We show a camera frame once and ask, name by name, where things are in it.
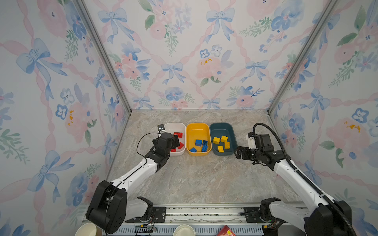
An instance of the plastic bin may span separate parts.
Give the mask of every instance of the plastic bin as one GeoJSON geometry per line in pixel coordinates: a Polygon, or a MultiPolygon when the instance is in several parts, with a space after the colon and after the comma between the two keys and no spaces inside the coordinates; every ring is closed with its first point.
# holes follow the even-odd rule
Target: plastic bin
{"type": "Polygon", "coordinates": [[[228,142],[230,142],[230,149],[225,149],[225,143],[219,142],[219,144],[214,144],[213,152],[218,156],[230,156],[234,154],[234,150],[237,148],[237,142],[235,138],[234,129],[229,123],[213,123],[210,125],[210,135],[211,142],[214,137],[221,138],[222,136],[228,137],[228,142]],[[224,152],[218,152],[218,146],[222,146],[224,152]]]}
{"type": "Polygon", "coordinates": [[[186,148],[186,126],[183,123],[166,123],[164,125],[164,128],[165,128],[164,133],[165,132],[171,133],[171,134],[173,134],[174,132],[183,133],[183,137],[178,138],[178,140],[180,142],[182,142],[184,144],[184,146],[181,149],[176,148],[175,153],[170,153],[171,156],[182,155],[185,152],[185,148],[186,148]]]}
{"type": "Polygon", "coordinates": [[[205,156],[211,151],[211,137],[210,137],[210,128],[205,123],[191,123],[186,127],[186,149],[189,154],[192,156],[205,156]],[[208,150],[206,152],[201,152],[202,146],[196,146],[195,141],[197,139],[206,140],[208,142],[208,150]],[[190,149],[195,148],[196,153],[191,152],[190,149]]]}

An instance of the yellow lego brick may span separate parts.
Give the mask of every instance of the yellow lego brick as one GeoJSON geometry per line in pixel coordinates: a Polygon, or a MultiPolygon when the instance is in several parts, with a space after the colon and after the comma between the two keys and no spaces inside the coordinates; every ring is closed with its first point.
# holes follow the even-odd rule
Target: yellow lego brick
{"type": "Polygon", "coordinates": [[[220,138],[214,137],[213,143],[219,144],[219,142],[220,142],[220,138]]]}
{"type": "Polygon", "coordinates": [[[220,138],[220,141],[225,143],[225,142],[227,142],[227,139],[228,139],[227,136],[222,136],[222,137],[220,138]]]}

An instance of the green leaf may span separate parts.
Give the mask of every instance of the green leaf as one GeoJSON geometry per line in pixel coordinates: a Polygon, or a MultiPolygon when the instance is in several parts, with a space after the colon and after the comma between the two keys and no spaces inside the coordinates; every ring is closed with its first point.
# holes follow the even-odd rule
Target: green leaf
{"type": "Polygon", "coordinates": [[[365,9],[362,8],[362,6],[361,6],[359,8],[359,11],[357,13],[356,20],[355,20],[355,28],[358,30],[358,32],[360,31],[360,29],[364,25],[365,19],[366,19],[366,12],[365,12],[365,9]]]}
{"type": "Polygon", "coordinates": [[[139,4],[143,8],[143,10],[152,12],[151,4],[147,0],[138,0],[139,4]]]}
{"type": "Polygon", "coordinates": [[[10,129],[6,129],[6,130],[3,131],[1,136],[6,136],[9,132],[10,132],[10,129]]]}
{"type": "Polygon", "coordinates": [[[92,120],[93,124],[91,124],[91,123],[88,122],[87,123],[88,128],[92,128],[93,126],[95,126],[96,122],[97,122],[97,120],[92,120]]]}
{"type": "Polygon", "coordinates": [[[89,132],[89,130],[87,130],[86,132],[85,132],[85,140],[86,140],[86,142],[88,143],[88,145],[90,146],[91,145],[91,133],[89,132]]]}
{"type": "Polygon", "coordinates": [[[144,22],[144,27],[146,28],[146,30],[148,30],[148,28],[151,27],[152,24],[155,23],[155,15],[149,15],[147,16],[145,22],[144,22]]]}
{"type": "Polygon", "coordinates": [[[356,33],[350,33],[348,35],[345,35],[337,44],[337,46],[344,45],[346,43],[351,42],[358,34],[356,33]]]}
{"type": "Polygon", "coordinates": [[[335,144],[332,141],[324,141],[321,144],[319,144],[322,148],[332,150],[335,148],[335,144]]]}
{"type": "Polygon", "coordinates": [[[207,84],[209,82],[209,78],[204,78],[202,81],[201,81],[201,85],[200,87],[202,87],[203,85],[207,84]]]}
{"type": "Polygon", "coordinates": [[[341,153],[343,153],[341,148],[336,149],[336,161],[337,161],[337,164],[339,164],[339,166],[341,166],[341,168],[344,168],[344,165],[342,164],[342,161],[344,160],[344,158],[339,158],[339,155],[341,153]]]}

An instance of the floral wallpaper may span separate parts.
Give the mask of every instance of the floral wallpaper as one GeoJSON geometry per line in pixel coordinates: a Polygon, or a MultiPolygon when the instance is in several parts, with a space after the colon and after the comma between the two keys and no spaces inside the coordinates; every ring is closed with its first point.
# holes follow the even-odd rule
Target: floral wallpaper
{"type": "Polygon", "coordinates": [[[358,235],[375,236],[377,55],[378,1],[341,0],[271,114],[295,163],[351,206],[358,235]]]}
{"type": "Polygon", "coordinates": [[[74,235],[128,113],[71,1],[0,19],[0,236],[74,235]]]}
{"type": "Polygon", "coordinates": [[[269,107],[327,0],[84,2],[132,109],[253,110],[269,107]]]}

